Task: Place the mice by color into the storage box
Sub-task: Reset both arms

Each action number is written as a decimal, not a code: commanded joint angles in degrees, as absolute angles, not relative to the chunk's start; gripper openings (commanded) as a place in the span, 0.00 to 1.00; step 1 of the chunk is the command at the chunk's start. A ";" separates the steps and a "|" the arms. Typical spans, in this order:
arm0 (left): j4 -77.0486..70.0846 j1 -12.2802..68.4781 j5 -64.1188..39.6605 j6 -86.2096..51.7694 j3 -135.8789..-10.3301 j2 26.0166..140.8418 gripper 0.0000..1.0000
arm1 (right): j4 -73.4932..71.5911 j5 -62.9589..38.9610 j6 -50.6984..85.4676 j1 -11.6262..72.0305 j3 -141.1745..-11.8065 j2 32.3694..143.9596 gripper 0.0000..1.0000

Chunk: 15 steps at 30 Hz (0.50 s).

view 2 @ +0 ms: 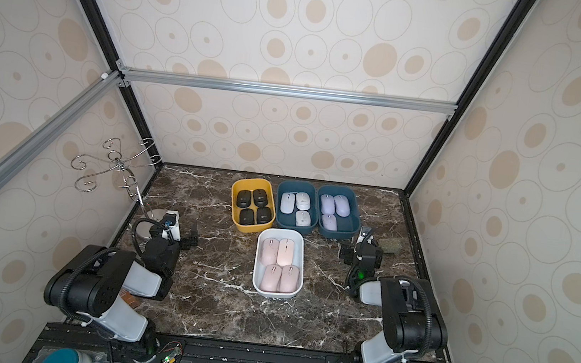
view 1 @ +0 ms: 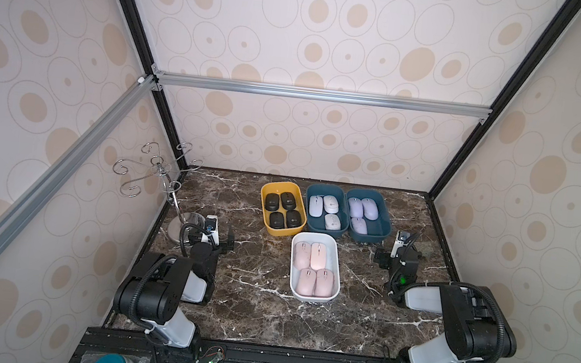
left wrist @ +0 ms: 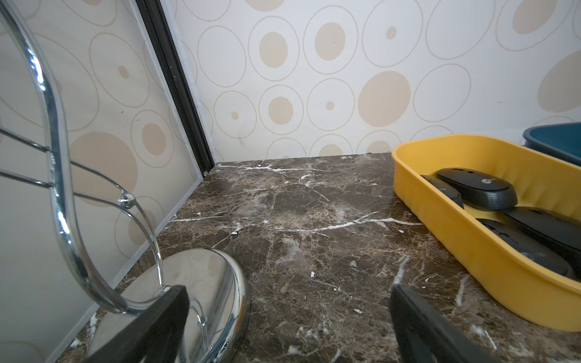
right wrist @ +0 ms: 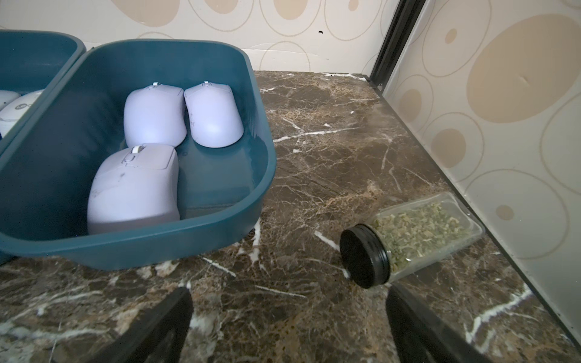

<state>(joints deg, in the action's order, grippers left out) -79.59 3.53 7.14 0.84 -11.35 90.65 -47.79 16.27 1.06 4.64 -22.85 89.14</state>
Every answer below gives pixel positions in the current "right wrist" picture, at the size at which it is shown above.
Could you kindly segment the white mouse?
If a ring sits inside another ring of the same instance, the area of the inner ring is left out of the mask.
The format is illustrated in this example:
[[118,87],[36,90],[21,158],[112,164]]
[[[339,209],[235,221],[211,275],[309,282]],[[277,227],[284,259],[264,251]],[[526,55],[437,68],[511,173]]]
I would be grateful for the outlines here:
[[34,102],[42,95],[43,89],[21,95],[1,109],[1,137],[6,137],[16,123],[33,106]]
[[0,91],[0,110],[4,109],[8,106],[12,101],[21,97],[21,94],[14,91],[9,90],[1,90]]

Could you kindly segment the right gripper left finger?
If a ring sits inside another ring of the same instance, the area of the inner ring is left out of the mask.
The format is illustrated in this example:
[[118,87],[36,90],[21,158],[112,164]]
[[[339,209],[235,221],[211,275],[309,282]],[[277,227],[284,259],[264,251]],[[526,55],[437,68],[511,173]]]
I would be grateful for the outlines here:
[[193,311],[189,289],[179,287],[90,361],[178,362]]

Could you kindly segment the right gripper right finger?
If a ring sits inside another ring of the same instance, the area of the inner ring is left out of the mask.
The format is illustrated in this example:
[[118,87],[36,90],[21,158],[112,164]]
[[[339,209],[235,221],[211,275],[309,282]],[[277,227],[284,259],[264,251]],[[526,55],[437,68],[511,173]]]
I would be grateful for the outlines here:
[[405,287],[391,286],[386,311],[401,362],[489,362]]

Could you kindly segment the purple mouse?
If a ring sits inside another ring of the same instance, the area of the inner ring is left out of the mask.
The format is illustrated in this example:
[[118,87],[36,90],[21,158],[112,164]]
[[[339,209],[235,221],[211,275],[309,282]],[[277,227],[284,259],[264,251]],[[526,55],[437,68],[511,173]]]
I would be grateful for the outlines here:
[[174,148],[187,136],[184,90],[153,83],[131,92],[125,102],[123,127],[126,144],[163,144]]
[[184,91],[193,140],[205,148],[225,148],[244,134],[231,87],[204,81]]
[[178,156],[171,145],[137,145],[110,155],[92,182],[89,234],[179,221],[178,180]]

